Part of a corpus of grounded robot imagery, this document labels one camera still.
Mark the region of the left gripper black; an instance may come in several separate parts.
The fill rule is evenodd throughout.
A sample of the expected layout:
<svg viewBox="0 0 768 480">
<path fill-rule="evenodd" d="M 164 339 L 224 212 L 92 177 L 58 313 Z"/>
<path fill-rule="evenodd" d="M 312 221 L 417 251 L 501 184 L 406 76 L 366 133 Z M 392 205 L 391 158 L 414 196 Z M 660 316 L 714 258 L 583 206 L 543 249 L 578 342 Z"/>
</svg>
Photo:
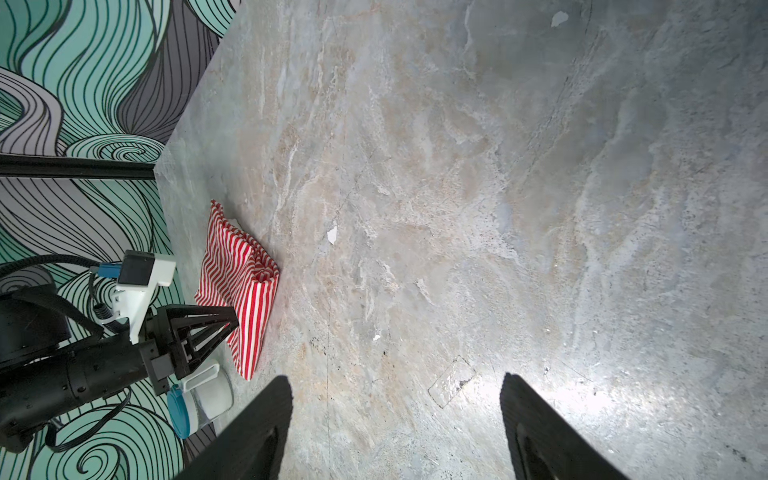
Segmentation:
<svg viewBox="0 0 768 480">
<path fill-rule="evenodd" d="M 157 323 L 171 333 L 169 353 L 154 341 L 133 345 L 118 337 L 59 353 L 1 373 L 1 447 L 23 452 L 37 432 L 61 453 L 90 440 L 130 402 L 125 397 L 84 433 L 63 443 L 56 440 L 63 425 L 57 418 L 98 398 L 109 398 L 149 378 L 157 395 L 169 390 L 168 377 L 179 380 L 194 373 L 239 327 L 229 306 L 167 305 Z"/>
</svg>

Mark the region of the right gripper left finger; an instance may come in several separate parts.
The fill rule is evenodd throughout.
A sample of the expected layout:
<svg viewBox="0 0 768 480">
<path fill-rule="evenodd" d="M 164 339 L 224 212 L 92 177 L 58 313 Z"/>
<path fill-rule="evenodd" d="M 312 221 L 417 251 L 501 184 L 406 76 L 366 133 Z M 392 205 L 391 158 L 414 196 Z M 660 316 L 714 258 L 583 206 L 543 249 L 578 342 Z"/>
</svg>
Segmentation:
<svg viewBox="0 0 768 480">
<path fill-rule="evenodd" d="M 285 375 L 275 377 L 178 479 L 279 478 L 293 410 Z"/>
</svg>

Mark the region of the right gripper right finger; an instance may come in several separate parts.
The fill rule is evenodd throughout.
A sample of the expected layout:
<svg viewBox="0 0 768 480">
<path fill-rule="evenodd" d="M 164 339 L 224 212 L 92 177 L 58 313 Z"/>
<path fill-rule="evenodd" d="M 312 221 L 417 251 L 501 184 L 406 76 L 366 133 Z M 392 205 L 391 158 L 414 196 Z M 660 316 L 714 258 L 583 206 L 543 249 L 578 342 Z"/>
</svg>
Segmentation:
<svg viewBox="0 0 768 480">
<path fill-rule="evenodd" d="M 507 373 L 500 410 L 518 479 L 624 479 L 521 376 Z"/>
</svg>

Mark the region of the red white striped tank top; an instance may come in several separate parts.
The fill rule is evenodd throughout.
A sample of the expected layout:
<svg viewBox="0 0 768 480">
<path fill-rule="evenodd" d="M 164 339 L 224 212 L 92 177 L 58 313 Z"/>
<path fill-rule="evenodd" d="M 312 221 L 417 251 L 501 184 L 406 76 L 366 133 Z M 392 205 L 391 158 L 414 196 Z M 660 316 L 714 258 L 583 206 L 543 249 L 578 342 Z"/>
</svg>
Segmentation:
<svg viewBox="0 0 768 480">
<path fill-rule="evenodd" d="M 229 306 L 239 326 L 227 338 L 236 371 L 253 378 L 273 310 L 280 269 L 261 244 L 225 215 L 213 200 L 195 301 Z"/>
</svg>

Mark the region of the teal round lid left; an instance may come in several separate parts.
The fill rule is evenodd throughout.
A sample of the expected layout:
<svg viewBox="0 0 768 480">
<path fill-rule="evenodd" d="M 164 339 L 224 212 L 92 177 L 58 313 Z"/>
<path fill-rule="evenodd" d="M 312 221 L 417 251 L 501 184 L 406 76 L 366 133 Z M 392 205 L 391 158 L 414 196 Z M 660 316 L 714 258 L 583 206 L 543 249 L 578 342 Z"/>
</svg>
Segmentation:
<svg viewBox="0 0 768 480">
<path fill-rule="evenodd" d="M 185 440 L 211 424 L 234 404 L 227 373 L 215 360 L 206 360 L 193 373 L 172 385 L 167 405 L 172 428 Z"/>
</svg>

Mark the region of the black corner frame post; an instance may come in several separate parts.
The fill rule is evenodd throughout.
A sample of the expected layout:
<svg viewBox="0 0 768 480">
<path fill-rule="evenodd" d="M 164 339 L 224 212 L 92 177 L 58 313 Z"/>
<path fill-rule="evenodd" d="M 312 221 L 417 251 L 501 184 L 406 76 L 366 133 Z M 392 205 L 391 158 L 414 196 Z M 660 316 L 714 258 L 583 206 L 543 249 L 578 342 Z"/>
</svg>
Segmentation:
<svg viewBox="0 0 768 480">
<path fill-rule="evenodd" d="M 154 180 L 154 165 L 87 158 L 1 154 L 1 176 L 97 180 Z"/>
</svg>

